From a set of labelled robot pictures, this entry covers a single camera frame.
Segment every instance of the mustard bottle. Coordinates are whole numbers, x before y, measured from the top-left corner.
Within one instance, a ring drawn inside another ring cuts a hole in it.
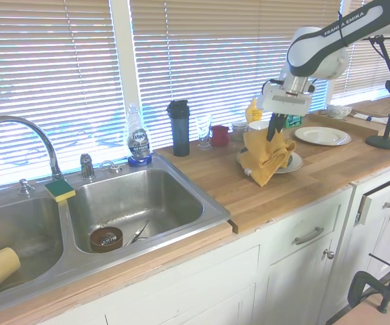
[[[257,108],[257,98],[252,99],[251,104],[248,106],[244,113],[247,123],[253,121],[260,121],[263,116],[263,111]]]

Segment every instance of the stainless steel sink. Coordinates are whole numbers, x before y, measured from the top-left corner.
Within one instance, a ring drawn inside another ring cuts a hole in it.
[[[58,205],[36,198],[0,207],[0,249],[11,247],[20,269],[0,284],[0,292],[30,282],[53,267],[62,256]]]
[[[152,163],[118,174],[97,170],[93,180],[65,175],[77,195],[55,203],[45,191],[49,179],[0,188],[0,249],[12,247],[21,268],[0,285],[0,310],[85,276],[154,251],[215,225],[230,214],[171,163],[154,155]],[[123,241],[149,221],[140,240],[109,253],[92,253],[89,235],[98,227],[122,229]]]
[[[147,221],[143,238],[181,227],[202,215],[200,201],[162,169],[82,186],[68,200],[68,208],[77,246],[91,253],[89,235],[98,228],[120,228],[124,245]]]

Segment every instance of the yellow towel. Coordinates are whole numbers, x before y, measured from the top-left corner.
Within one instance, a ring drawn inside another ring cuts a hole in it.
[[[267,184],[280,167],[287,167],[291,152],[296,150],[296,142],[284,141],[282,132],[275,132],[268,142],[267,129],[245,133],[244,145],[248,151],[240,154],[240,164],[252,171],[251,177],[260,186]]]

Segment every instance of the black tumbler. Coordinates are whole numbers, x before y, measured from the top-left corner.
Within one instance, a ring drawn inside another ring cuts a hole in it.
[[[189,106],[187,100],[173,100],[167,108],[173,131],[173,153],[177,157],[189,154]]]

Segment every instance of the yellow sponge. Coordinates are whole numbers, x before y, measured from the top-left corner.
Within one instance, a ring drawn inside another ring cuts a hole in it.
[[[55,201],[63,201],[76,195],[74,189],[63,179],[53,181],[45,185],[46,190],[55,199]]]

